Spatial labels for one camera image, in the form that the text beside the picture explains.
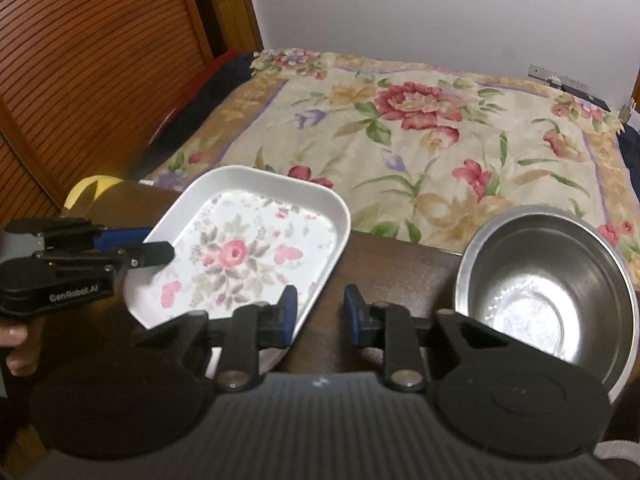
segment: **floral bedspread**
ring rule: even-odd
[[[419,63],[287,49],[253,68],[156,185],[253,166],[333,188],[357,230],[452,251],[507,208],[547,204],[597,227],[640,286],[640,207],[613,115],[526,80]]]

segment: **louvered wooden door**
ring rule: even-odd
[[[210,58],[194,0],[0,0],[0,130],[39,188],[29,210],[122,175]]]

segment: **pink rose print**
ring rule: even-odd
[[[615,227],[611,224],[603,224],[598,227],[598,232],[604,236],[605,240],[609,242],[612,246],[616,247],[618,242],[620,241],[620,235]]]
[[[427,134],[420,139],[420,146],[427,150],[450,148],[460,140],[460,132],[450,126],[434,126],[427,128]]]
[[[180,282],[165,283],[160,293],[160,304],[162,308],[171,308],[174,306],[175,293],[182,288]]]
[[[588,101],[579,100],[578,110],[580,111],[580,115],[585,119],[596,119],[597,121],[601,121],[604,119],[604,110],[599,106],[596,106],[593,103]]]
[[[193,155],[191,155],[189,157],[189,164],[198,164],[200,162],[200,159],[202,158],[202,155],[202,152],[194,153]]]
[[[425,130],[437,126],[438,118],[462,120],[462,100],[457,95],[445,93],[438,86],[413,82],[391,85],[378,93],[374,103],[383,119],[402,121],[403,130]]]
[[[575,143],[571,137],[565,134],[559,134],[553,128],[545,132],[542,140],[548,142],[554,155],[560,158],[567,158],[575,162],[584,162],[589,158],[586,153],[581,152],[575,147]]]
[[[556,117],[568,117],[570,108],[568,105],[555,104],[551,107],[551,113]]]
[[[316,68],[316,67],[311,67],[307,73],[309,75],[312,75],[313,77],[315,77],[316,79],[322,81],[324,79],[326,79],[327,76],[327,71],[326,70],[322,70],[320,68]]]
[[[276,265],[282,265],[287,260],[299,260],[302,258],[302,251],[295,247],[288,247],[286,245],[280,245],[276,247],[276,253],[273,257],[273,262]]]
[[[319,178],[311,178],[311,168],[308,166],[294,166],[289,170],[287,176],[291,178],[296,178],[298,180],[306,180],[308,182],[313,182],[314,184],[320,184],[320,186],[325,186],[331,189],[334,186],[334,183],[331,182],[328,178],[323,176]]]
[[[303,50],[302,48],[292,48],[284,53],[272,58],[273,64],[286,68],[287,66],[295,66],[315,58],[318,53],[313,50]]]
[[[626,236],[633,236],[634,235],[634,225],[629,221],[629,220],[625,220],[624,222],[622,222],[622,224],[620,224],[620,232],[623,235]]]
[[[451,172],[452,176],[456,178],[462,178],[467,184],[471,186],[476,195],[478,195],[478,202],[484,197],[486,186],[491,180],[491,171],[482,170],[480,164],[476,161],[468,158],[463,162],[464,166],[456,168]]]
[[[218,253],[218,261],[224,269],[230,269],[244,262],[248,252],[244,242],[236,238],[222,246]]]

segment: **black circular base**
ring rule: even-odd
[[[170,354],[109,348],[60,368],[31,397],[43,441],[85,458],[112,460],[147,453],[192,428],[204,386]]]
[[[525,459],[589,449],[610,412],[609,398],[591,374],[512,348],[476,351],[443,379],[436,404],[476,446]]]

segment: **stainless steel bowl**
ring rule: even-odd
[[[455,309],[602,380],[614,400],[638,352],[638,301],[595,229],[546,206],[483,225],[462,257]]]

